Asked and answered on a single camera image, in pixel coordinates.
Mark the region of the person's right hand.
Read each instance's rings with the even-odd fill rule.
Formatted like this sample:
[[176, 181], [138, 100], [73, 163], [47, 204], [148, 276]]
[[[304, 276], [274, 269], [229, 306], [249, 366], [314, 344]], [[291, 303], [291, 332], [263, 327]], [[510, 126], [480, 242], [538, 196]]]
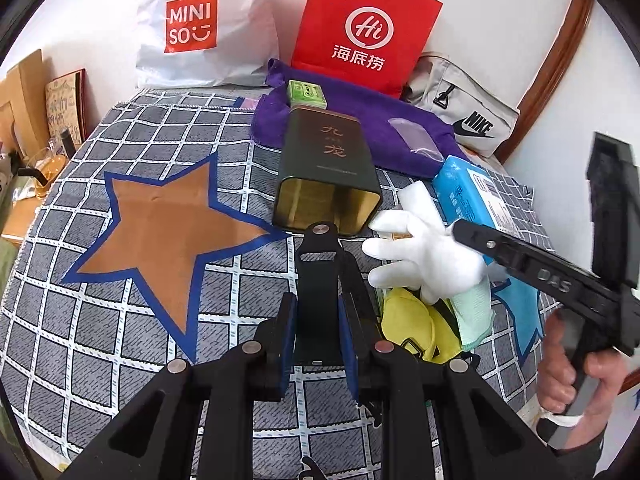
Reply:
[[[545, 410], [561, 414], [576, 396], [576, 370], [570, 365], [562, 345], [564, 323], [560, 317], [560, 310], [554, 311], [548, 317], [544, 330], [544, 358], [538, 366], [538, 401]], [[599, 379], [600, 384], [585, 408], [582, 419], [570, 430], [565, 442], [567, 450], [589, 443], [605, 430], [620, 387], [628, 374], [627, 361], [627, 357], [617, 350], [588, 354], [584, 371], [587, 375]]]

